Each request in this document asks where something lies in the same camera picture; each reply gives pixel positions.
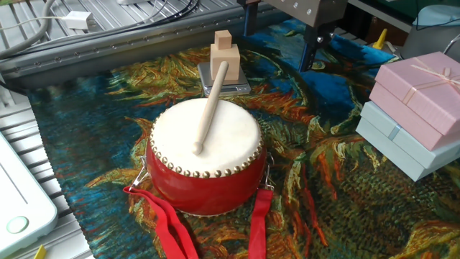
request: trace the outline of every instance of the yellow object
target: yellow object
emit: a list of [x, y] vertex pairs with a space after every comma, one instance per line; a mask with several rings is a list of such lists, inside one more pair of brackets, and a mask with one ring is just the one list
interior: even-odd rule
[[37, 253], [35, 254], [34, 259], [45, 259], [45, 255], [46, 255], [45, 247], [43, 245], [40, 245]]
[[387, 37], [387, 29], [383, 29], [382, 34], [380, 35], [379, 40], [373, 44], [373, 48], [381, 50], [383, 48], [383, 45], [385, 43], [385, 38]]

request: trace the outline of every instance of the gift box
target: gift box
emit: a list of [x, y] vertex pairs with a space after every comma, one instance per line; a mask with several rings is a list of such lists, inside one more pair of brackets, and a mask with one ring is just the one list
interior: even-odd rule
[[382, 65], [370, 99], [428, 150], [460, 140], [460, 63], [443, 53]]
[[374, 102], [367, 102], [356, 131], [417, 181], [460, 157], [460, 141], [427, 150]]

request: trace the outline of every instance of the box lid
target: box lid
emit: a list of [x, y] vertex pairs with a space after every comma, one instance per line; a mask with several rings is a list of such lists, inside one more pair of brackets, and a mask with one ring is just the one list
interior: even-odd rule
[[460, 155], [460, 140], [433, 151], [427, 150], [373, 101], [364, 105], [361, 116], [424, 168], [430, 168]]
[[413, 65], [440, 74], [450, 68], [460, 81], [460, 63], [440, 52], [382, 65], [375, 80], [442, 135], [460, 131], [460, 88]]

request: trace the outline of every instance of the red drum strap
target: red drum strap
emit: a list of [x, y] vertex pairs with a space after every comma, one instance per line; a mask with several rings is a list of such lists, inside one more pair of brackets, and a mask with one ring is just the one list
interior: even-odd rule
[[[174, 208], [165, 200], [162, 200], [148, 191], [131, 188], [123, 189], [128, 194], [138, 195], [144, 198], [158, 216], [155, 232], [160, 239], [166, 258], [168, 259], [198, 259], [195, 246], [192, 243], [187, 229], [180, 223]], [[270, 210], [273, 191], [259, 189], [256, 204], [252, 212], [251, 236], [249, 237], [249, 259], [264, 259], [267, 254], [265, 237], [265, 216]], [[169, 227], [173, 227], [179, 236], [182, 247], [171, 235]]]
[[[152, 207], [158, 216], [155, 232], [157, 233], [161, 246], [165, 251], [166, 258], [171, 259], [198, 259], [195, 246], [187, 232], [187, 229], [180, 223], [174, 208], [165, 200], [162, 200], [148, 191], [132, 188], [129, 186], [123, 189], [128, 194], [143, 197]], [[179, 236], [183, 247], [180, 247], [175, 238], [171, 235], [169, 227], [173, 227]]]
[[266, 258], [265, 216], [272, 204], [273, 191], [259, 189], [252, 212], [251, 236], [249, 237], [249, 259]]

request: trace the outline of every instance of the drumstick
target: drumstick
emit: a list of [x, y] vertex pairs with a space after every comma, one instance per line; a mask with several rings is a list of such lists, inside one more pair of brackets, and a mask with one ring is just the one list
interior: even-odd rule
[[224, 83], [227, 70], [229, 69], [229, 63], [223, 61], [221, 66], [218, 68], [216, 80], [214, 80], [213, 88], [204, 107], [203, 114], [201, 115], [200, 124], [198, 125], [198, 131], [196, 133], [195, 142], [192, 146], [192, 153], [200, 155], [203, 150], [203, 142], [208, 134], [209, 126], [216, 110], [217, 102], [219, 101], [219, 95], [221, 94], [222, 84]]

